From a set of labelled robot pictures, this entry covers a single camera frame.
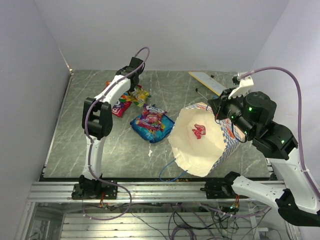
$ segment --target blue cable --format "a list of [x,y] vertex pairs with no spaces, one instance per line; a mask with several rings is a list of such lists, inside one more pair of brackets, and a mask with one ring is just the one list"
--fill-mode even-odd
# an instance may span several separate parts
[[185,174],[187,173],[188,170],[185,170],[185,171],[183,171],[183,173],[181,173],[179,176],[177,176],[176,178],[174,178],[174,179],[172,179],[172,180],[169,180],[169,181],[163,180],[163,179],[161,178],[162,172],[166,169],[166,167],[168,167],[168,166],[169,166],[170,164],[172,164],[174,161],[176,161],[176,159],[173,159],[173,161],[169,162],[167,165],[164,166],[164,168],[162,168],[161,172],[159,173],[159,180],[160,180],[161,182],[173,182],[173,181],[181,178],[183,175],[185,175]]

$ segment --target red logo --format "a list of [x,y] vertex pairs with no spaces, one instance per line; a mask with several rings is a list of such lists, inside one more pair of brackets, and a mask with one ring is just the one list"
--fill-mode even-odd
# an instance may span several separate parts
[[201,135],[206,135],[206,127],[203,125],[195,124],[196,129],[192,129],[192,132],[196,136],[196,139],[201,139]]

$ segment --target marble table surface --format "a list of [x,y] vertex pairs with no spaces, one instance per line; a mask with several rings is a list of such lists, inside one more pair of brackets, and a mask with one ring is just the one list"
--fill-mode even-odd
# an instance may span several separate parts
[[[83,104],[87,97],[100,93],[106,81],[114,78],[115,70],[75,70],[73,80],[62,109],[54,136],[52,149],[46,165],[45,178],[78,178],[86,161],[86,138],[81,127]],[[228,72],[209,71],[223,86],[233,86]],[[140,75],[142,88],[151,97],[148,104],[156,104],[176,120],[180,110],[188,105],[206,100],[214,94],[187,71],[144,71]],[[151,144],[143,140],[130,126],[130,121],[140,115],[142,108],[132,104],[122,118],[113,116],[113,129],[107,137],[102,156],[103,177],[110,178],[158,178],[161,169],[174,159],[169,141]],[[264,156],[251,142],[243,143],[207,177],[224,177],[230,171],[246,177],[268,178],[269,172]],[[164,178],[175,178],[182,172],[176,163],[163,172]],[[190,174],[184,178],[195,177]]]

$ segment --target black clamp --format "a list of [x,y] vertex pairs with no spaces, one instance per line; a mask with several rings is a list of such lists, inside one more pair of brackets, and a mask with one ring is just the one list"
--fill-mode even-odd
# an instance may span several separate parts
[[206,199],[235,198],[236,194],[231,186],[239,176],[239,173],[231,171],[222,179],[206,182],[200,190],[206,193]]
[[238,76],[233,76],[232,77],[232,82],[234,85],[239,85],[240,84],[240,80],[238,80]]
[[[83,114],[82,114],[82,128],[85,129],[86,116],[90,106],[96,99],[87,97],[84,100]],[[89,114],[88,118],[88,132],[89,135],[96,137],[100,140],[110,134],[113,126],[112,121],[112,106],[108,102],[97,102]]]
[[276,199],[278,213],[288,223],[295,226],[320,227],[320,210],[316,214],[300,210],[290,189],[284,189],[283,195]]
[[108,184],[102,184],[96,179],[87,179],[81,175],[79,183],[73,186],[71,198],[73,200],[89,200],[89,199],[117,199],[118,187]]
[[[116,75],[125,76],[125,75],[131,73],[132,71],[134,71],[136,68],[138,68],[142,63],[143,63],[143,60],[141,60],[137,57],[132,57],[131,61],[129,63],[129,66],[125,66],[125,67],[119,69],[116,72]],[[133,92],[135,90],[135,87],[139,83],[139,75],[144,71],[144,69],[145,69],[145,66],[143,65],[143,67],[141,67],[137,72],[135,72],[130,77],[128,77],[130,79],[129,92]]]

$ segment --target candy bag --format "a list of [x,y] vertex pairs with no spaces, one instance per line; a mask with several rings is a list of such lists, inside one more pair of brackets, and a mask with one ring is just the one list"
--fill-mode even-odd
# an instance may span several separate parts
[[[106,86],[109,86],[111,82],[110,81],[107,81],[106,82]],[[116,115],[117,117],[121,118],[122,115],[124,114],[124,112],[130,107],[131,105],[131,101],[125,101],[125,102],[122,102],[121,99],[122,99],[123,95],[119,98],[119,100],[113,105],[112,107],[112,114]]]
[[165,110],[144,104],[141,117],[137,121],[137,125],[153,131],[163,131],[161,119],[166,113]]
[[138,107],[142,107],[146,103],[149,93],[143,90],[140,86],[140,88],[136,87],[134,89],[132,96],[134,96],[134,99],[132,100],[132,102]]
[[155,144],[164,139],[172,130],[175,122],[172,121],[166,115],[162,116],[162,130],[151,130],[142,126],[138,126],[137,121],[142,117],[139,115],[130,122],[130,125],[134,131],[136,131],[144,140],[149,141],[151,144]]
[[138,107],[142,107],[149,96],[149,93],[142,89],[140,85],[135,86],[133,92],[125,92],[119,99],[121,102],[133,102]]

